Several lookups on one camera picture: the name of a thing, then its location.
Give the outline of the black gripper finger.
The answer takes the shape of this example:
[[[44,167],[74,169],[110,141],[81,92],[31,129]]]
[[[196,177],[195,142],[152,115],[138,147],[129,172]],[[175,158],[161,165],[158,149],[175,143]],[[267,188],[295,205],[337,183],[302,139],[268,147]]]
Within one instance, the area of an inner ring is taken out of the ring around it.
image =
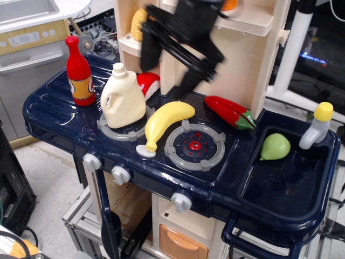
[[[161,56],[162,47],[150,28],[143,27],[140,67],[143,72],[155,68]]]
[[[194,65],[186,72],[179,86],[174,87],[171,97],[180,100],[187,93],[192,92],[202,81],[209,82],[215,74],[215,66],[208,64]]]

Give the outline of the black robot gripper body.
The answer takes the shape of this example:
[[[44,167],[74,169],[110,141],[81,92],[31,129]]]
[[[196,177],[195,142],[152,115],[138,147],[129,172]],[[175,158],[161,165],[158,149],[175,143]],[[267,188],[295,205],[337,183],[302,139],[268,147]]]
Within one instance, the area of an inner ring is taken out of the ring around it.
[[[210,33],[221,16],[222,6],[223,1],[178,1],[171,13],[150,4],[146,7],[149,17],[142,29],[150,28],[162,50],[186,67],[206,64],[216,67],[224,56],[212,42]]]

